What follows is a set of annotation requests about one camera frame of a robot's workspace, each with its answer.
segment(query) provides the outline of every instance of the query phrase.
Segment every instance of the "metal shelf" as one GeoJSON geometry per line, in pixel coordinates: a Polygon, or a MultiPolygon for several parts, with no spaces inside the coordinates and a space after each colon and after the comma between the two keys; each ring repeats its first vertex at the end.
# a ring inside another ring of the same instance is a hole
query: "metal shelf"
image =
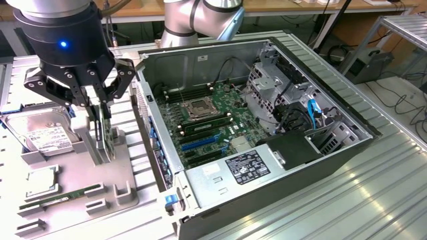
{"type": "Polygon", "coordinates": [[[422,15],[384,16],[380,25],[427,51],[427,17],[422,15]]]}
{"type": "Polygon", "coordinates": [[[427,52],[427,16],[424,15],[400,15],[400,16],[380,16],[372,25],[361,43],[358,44],[354,53],[344,60],[338,67],[338,72],[344,75],[352,64],[354,63],[358,53],[365,49],[369,40],[373,38],[380,27],[385,27],[389,31],[400,35],[422,51],[427,52]]]}

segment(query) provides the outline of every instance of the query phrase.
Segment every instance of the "metal frame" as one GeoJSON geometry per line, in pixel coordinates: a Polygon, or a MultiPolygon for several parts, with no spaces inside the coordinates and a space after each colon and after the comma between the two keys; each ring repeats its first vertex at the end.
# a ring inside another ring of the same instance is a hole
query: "metal frame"
{"type": "MultiPolygon", "coordinates": [[[[209,233],[201,239],[384,239],[396,236],[424,239],[427,181],[425,181],[425,146],[416,136],[405,130],[386,113],[362,95],[352,83],[338,74],[328,63],[290,34],[281,31],[236,35],[236,40],[276,37],[282,44],[297,52],[297,58],[308,65],[324,82],[352,105],[384,134],[370,148],[356,156],[328,178],[308,186],[272,205],[257,210],[234,223],[209,233]]],[[[216,42],[212,38],[199,39],[201,43],[216,42]]],[[[123,46],[113,50],[123,51],[153,49],[154,44],[123,46]]],[[[14,58],[15,73],[18,68],[35,66],[37,57],[14,58]]],[[[129,210],[107,217],[87,221],[41,237],[46,239],[81,238],[93,236],[98,239],[175,239],[171,225],[158,211],[158,190],[150,169],[141,137],[134,132],[135,122],[126,113],[114,123],[123,130],[127,152],[131,158],[131,170],[135,180],[139,204],[129,210]]],[[[1,138],[0,128],[0,164],[1,171],[15,162],[18,149],[13,148],[11,138],[1,138]]],[[[14,213],[2,213],[5,218],[14,218],[14,213]]],[[[1,232],[7,239],[13,229],[10,221],[3,221],[1,232]]]]}
{"type": "MultiPolygon", "coordinates": [[[[368,45],[369,40],[374,36],[377,29],[385,27],[392,33],[397,34],[405,40],[408,40],[414,46],[417,46],[422,51],[427,52],[427,17],[421,15],[409,15],[409,16],[380,16],[373,23],[366,35],[358,44],[350,57],[344,60],[344,63],[338,67],[338,72],[344,75],[352,64],[354,63],[358,53],[364,50],[368,45]]],[[[390,34],[382,38],[377,43],[380,48],[386,40],[389,39],[390,34]]]]}
{"type": "MultiPolygon", "coordinates": [[[[346,9],[344,13],[372,13],[372,12],[392,12],[396,9],[390,6],[382,6],[382,8],[368,8],[368,9],[346,9]]],[[[406,7],[405,11],[401,13],[402,15],[409,14],[409,12],[413,10],[413,7],[406,7]]],[[[330,14],[329,20],[326,21],[322,31],[320,33],[320,37],[317,38],[313,47],[316,48],[321,42],[321,39],[324,38],[324,35],[326,34],[333,19],[336,18],[337,12],[340,10],[325,10],[324,14],[330,14]]],[[[245,12],[245,17],[265,17],[265,16],[290,16],[290,15],[317,15],[321,14],[322,10],[312,10],[312,11],[256,11],[256,12],[245,12]]],[[[145,15],[145,16],[113,16],[110,18],[111,23],[121,24],[121,23],[141,23],[141,22],[154,22],[154,21],[163,21],[165,16],[163,15],[145,15]]],[[[2,32],[6,42],[9,43],[15,56],[26,56],[29,54],[27,49],[25,48],[25,45],[22,44],[15,32],[14,28],[18,26],[15,25],[15,22],[10,21],[0,21],[0,31],[2,32]]]]}

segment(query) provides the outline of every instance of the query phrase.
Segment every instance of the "hard drive label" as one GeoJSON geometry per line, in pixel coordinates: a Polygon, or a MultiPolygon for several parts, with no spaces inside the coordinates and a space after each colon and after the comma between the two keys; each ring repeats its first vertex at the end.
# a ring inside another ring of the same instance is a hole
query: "hard drive label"
{"type": "Polygon", "coordinates": [[[69,148],[71,146],[71,142],[61,126],[29,131],[26,137],[41,153],[69,148]]]}
{"type": "Polygon", "coordinates": [[[270,173],[256,150],[225,160],[225,163],[240,185],[270,173]]]}

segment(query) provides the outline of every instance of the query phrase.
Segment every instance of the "motherboard chip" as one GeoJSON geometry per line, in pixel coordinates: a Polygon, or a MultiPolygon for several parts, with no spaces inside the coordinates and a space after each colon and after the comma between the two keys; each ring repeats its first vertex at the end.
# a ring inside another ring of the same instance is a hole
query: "motherboard chip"
{"type": "Polygon", "coordinates": [[[245,136],[238,136],[230,140],[230,145],[237,151],[237,153],[252,148],[250,143],[246,140],[245,136]]]}
{"type": "Polygon", "coordinates": [[[209,97],[189,100],[183,103],[183,106],[190,120],[199,120],[218,113],[209,97]]]}

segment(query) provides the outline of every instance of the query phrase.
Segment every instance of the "blue pcie slot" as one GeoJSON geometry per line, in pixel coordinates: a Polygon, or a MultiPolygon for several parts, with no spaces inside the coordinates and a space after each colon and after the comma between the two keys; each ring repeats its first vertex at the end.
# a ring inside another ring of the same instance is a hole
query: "blue pcie slot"
{"type": "Polygon", "coordinates": [[[220,138],[220,135],[217,134],[217,135],[214,135],[214,136],[212,136],[212,137],[209,137],[209,138],[206,138],[206,139],[202,139],[202,140],[199,140],[199,141],[195,141],[195,142],[193,142],[193,143],[189,143],[189,144],[182,145],[182,146],[179,147],[179,150],[181,150],[181,151],[186,151],[186,150],[194,149],[194,148],[197,148],[197,147],[201,147],[201,146],[203,146],[203,145],[206,145],[206,144],[216,143],[217,140],[218,140],[218,138],[220,138]]]}

